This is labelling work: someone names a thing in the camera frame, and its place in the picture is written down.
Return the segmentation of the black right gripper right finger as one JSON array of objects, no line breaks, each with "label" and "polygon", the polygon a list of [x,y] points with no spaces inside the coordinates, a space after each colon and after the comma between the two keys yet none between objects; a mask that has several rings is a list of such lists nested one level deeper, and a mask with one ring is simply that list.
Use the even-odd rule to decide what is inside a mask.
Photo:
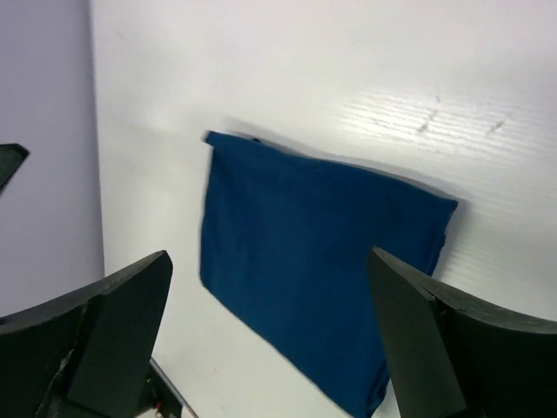
[{"label": "black right gripper right finger", "polygon": [[556,416],[555,322],[437,281],[378,247],[367,274],[401,416]]}]

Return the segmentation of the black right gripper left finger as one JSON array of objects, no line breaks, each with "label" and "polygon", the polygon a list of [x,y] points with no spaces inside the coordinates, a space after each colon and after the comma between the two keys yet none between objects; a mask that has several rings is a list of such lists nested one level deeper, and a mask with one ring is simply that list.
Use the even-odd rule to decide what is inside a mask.
[{"label": "black right gripper left finger", "polygon": [[3,417],[138,417],[170,290],[165,251],[1,319]]}]

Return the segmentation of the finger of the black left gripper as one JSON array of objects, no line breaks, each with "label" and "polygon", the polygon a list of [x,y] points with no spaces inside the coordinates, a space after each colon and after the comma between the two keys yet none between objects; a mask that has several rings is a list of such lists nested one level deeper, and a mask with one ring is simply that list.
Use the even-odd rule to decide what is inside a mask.
[{"label": "finger of the black left gripper", "polygon": [[0,144],[0,192],[4,191],[29,155],[29,150],[20,144]]}]

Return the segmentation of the blue printed t shirt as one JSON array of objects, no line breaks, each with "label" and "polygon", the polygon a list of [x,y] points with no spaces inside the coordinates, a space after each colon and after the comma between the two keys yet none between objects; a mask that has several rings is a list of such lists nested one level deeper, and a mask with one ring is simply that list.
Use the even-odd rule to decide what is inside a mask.
[{"label": "blue printed t shirt", "polygon": [[353,165],[211,131],[200,279],[329,399],[369,417],[389,373],[366,258],[432,273],[457,202]]}]

